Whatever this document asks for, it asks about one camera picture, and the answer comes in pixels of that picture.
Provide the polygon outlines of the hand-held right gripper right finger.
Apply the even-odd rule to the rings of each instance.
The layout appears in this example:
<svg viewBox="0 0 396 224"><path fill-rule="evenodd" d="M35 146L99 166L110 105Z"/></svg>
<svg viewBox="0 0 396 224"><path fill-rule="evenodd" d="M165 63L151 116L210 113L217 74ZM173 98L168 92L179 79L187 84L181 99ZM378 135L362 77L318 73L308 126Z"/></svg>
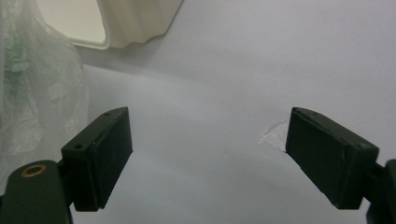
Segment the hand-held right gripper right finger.
<svg viewBox="0 0 396 224"><path fill-rule="evenodd" d="M338 209L357 209L379 148L319 112L294 107L286 152Z"/></svg>

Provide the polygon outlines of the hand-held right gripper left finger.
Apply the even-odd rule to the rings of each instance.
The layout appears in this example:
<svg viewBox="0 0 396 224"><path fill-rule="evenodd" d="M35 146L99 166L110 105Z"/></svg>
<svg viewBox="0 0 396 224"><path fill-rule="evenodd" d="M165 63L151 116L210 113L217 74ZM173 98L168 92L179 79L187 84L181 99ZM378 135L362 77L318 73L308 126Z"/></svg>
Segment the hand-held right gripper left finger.
<svg viewBox="0 0 396 224"><path fill-rule="evenodd" d="M132 153L126 106L101 114L62 148L78 211L96 212L106 206Z"/></svg>

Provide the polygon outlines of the white plastic bin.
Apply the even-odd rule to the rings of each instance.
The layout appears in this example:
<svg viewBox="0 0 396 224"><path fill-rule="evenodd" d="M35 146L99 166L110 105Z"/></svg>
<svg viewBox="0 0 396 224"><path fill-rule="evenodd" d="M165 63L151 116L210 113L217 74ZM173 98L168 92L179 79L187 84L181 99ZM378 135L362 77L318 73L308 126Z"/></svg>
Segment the white plastic bin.
<svg viewBox="0 0 396 224"><path fill-rule="evenodd" d="M36 0L44 21L74 45L121 49L167 32L183 0Z"/></svg>

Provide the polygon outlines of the clear plastic bag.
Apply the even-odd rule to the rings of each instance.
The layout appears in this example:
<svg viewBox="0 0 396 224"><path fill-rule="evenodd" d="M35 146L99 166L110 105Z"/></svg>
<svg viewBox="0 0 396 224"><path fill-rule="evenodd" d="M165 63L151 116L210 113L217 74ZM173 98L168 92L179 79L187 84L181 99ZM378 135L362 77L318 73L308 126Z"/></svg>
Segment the clear plastic bag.
<svg viewBox="0 0 396 224"><path fill-rule="evenodd" d="M88 118L81 59L36 0L0 0L0 192L20 166L57 161Z"/></svg>

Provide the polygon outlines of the small clear plastic scrap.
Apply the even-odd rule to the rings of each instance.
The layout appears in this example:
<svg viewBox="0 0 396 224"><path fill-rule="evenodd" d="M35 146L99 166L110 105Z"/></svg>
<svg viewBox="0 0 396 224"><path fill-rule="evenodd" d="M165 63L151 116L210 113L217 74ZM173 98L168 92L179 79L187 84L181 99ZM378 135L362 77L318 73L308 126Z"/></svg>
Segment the small clear plastic scrap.
<svg viewBox="0 0 396 224"><path fill-rule="evenodd" d="M268 129L258 137L258 144L267 144L279 151L286 150L286 140L289 124L285 120L271 124Z"/></svg>

